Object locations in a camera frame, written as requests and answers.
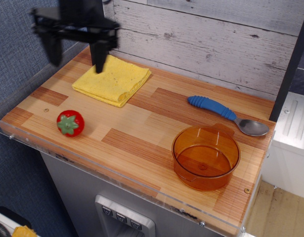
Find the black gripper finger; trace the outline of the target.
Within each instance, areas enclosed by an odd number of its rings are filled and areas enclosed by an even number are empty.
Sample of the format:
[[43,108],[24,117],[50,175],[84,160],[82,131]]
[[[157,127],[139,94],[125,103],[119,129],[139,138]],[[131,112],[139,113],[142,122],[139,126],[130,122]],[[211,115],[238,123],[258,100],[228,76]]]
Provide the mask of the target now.
[[95,66],[96,73],[99,74],[103,71],[106,57],[110,51],[110,44],[106,40],[99,40],[89,46],[92,64]]
[[59,67],[62,61],[61,39],[57,35],[49,32],[42,33],[40,37],[49,62]]

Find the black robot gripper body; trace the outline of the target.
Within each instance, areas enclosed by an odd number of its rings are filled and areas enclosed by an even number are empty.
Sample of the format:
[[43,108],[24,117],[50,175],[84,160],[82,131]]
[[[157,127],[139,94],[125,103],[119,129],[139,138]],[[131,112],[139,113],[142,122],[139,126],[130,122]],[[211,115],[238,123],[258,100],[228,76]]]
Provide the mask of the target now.
[[30,12],[34,19],[33,32],[49,32],[61,40],[95,43],[106,40],[110,49],[118,45],[119,24],[104,17],[108,0],[59,0],[56,7],[37,7]]

